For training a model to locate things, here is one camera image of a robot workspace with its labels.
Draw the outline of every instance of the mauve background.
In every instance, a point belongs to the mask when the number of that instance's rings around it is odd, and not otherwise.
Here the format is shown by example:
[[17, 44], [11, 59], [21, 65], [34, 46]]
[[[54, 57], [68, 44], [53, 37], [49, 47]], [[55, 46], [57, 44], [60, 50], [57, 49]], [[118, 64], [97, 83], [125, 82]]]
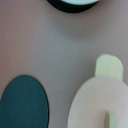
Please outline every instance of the mauve background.
[[49, 128], [67, 127], [73, 96], [103, 53], [120, 58], [128, 84], [128, 0], [101, 0], [79, 14], [46, 0], [0, 0], [0, 95], [14, 77], [36, 77], [49, 98]]

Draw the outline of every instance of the gray surface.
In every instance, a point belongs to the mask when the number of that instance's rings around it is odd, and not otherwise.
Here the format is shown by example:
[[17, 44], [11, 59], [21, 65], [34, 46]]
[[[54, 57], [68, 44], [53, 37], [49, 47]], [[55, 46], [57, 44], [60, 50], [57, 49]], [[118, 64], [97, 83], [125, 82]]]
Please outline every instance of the gray surface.
[[66, 128], [78, 87], [93, 76], [102, 53], [116, 55], [128, 84], [128, 1], [102, 0], [80, 14], [66, 14], [46, 0], [0, 0], [0, 94], [20, 74], [45, 87], [49, 128]]

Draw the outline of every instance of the white object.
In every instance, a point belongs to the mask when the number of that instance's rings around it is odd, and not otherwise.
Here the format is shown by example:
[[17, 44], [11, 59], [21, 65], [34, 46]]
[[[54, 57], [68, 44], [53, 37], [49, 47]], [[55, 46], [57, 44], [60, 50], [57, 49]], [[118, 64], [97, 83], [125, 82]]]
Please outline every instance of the white object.
[[[113, 56], [103, 55], [100, 59], [109, 57]], [[91, 78], [78, 90], [70, 109], [68, 128], [104, 128], [106, 112], [114, 115], [116, 128], [128, 127], [128, 87], [116, 76], [107, 74]]]
[[61, 1], [73, 5], [88, 5], [88, 4], [93, 4], [95, 2], [99, 2], [99, 0], [61, 0]]

